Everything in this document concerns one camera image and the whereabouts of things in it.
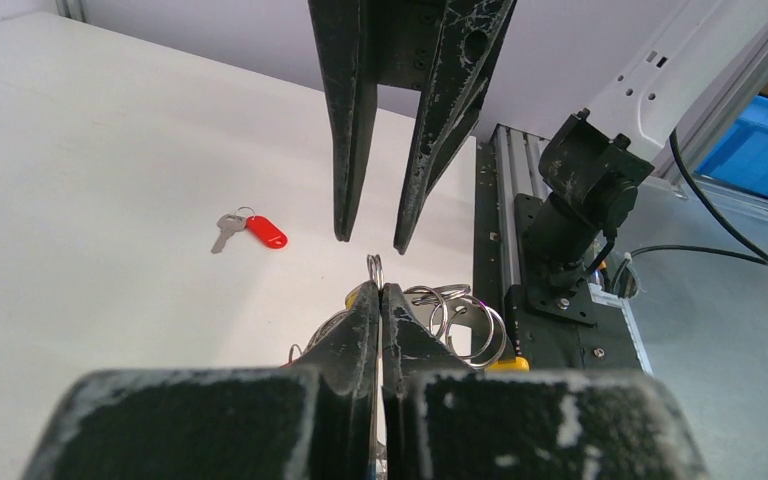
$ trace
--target floor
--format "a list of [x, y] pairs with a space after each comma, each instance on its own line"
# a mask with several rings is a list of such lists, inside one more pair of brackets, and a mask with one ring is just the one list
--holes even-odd
[[[768, 252], [768, 209], [715, 203]], [[686, 243], [743, 251], [695, 199], [644, 185], [620, 251]], [[654, 374], [682, 405], [713, 478], [768, 478], [768, 268], [691, 252], [634, 262], [631, 302]]]

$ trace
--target blue plastic bin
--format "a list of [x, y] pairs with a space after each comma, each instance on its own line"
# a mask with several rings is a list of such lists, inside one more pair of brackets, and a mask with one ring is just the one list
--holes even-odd
[[768, 197], [768, 98], [752, 101], [696, 172]]

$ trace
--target cable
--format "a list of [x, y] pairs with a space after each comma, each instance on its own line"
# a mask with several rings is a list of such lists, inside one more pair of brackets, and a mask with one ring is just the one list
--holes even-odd
[[731, 258], [738, 258], [740, 260], [746, 260], [747, 262], [757, 263], [759, 265], [764, 265], [768, 267], [768, 254], [767, 252], [761, 250], [757, 245], [752, 243], [748, 238], [744, 237], [743, 234], [741, 234], [739, 231], [737, 231], [734, 226], [732, 226], [731, 223], [729, 223], [728, 220], [726, 220], [725, 217], [717, 210], [717, 207], [714, 206], [713, 203], [711, 203], [710, 200], [708, 200], [708, 197], [705, 196], [705, 194], [702, 192], [702, 189], [699, 188], [699, 185], [696, 184], [696, 181], [693, 180], [693, 177], [690, 175], [690, 172], [687, 171], [687, 167], [684, 165], [684, 159], [681, 155], [681, 152], [678, 149], [678, 134], [676, 133], [675, 129], [673, 129], [672, 133], [670, 133], [670, 151], [673, 154], [673, 159], [676, 162], [676, 166], [678, 167], [678, 171], [681, 172], [681, 176], [684, 177], [684, 181], [687, 182], [687, 185], [690, 187], [691, 190], [693, 190], [693, 193], [696, 194], [696, 197], [699, 198], [699, 201], [702, 202], [702, 205], [705, 206], [705, 209], [708, 210], [708, 213], [711, 214], [712, 217], [717, 221], [717, 223], [720, 224], [720, 226], [725, 229], [731, 235], [735, 240], [740, 242], [741, 245], [748, 248], [752, 253], [754, 253], [756, 256], [747, 255], [745, 253], [737, 253], [737, 252], [731, 252], [728, 250], [720, 250], [718, 248], [709, 248], [709, 247], [697, 247], [693, 245], [653, 245], [651, 247], [643, 247], [638, 248], [637, 250], [634, 250], [630, 254], [626, 254], [626, 258], [623, 259], [622, 263], [620, 263], [620, 266], [617, 268], [617, 273], [614, 274], [614, 285], [613, 289], [611, 290], [611, 293], [617, 294], [619, 290], [620, 285], [620, 276], [625, 272], [626, 268], [628, 268], [628, 264], [631, 263], [631, 260], [636, 257], [637, 255], [647, 253], [647, 252], [657, 252], [660, 250], [683, 250], [688, 252], [701, 252], [701, 253], [710, 253], [712, 255], [722, 255], [724, 257], [731, 257]]

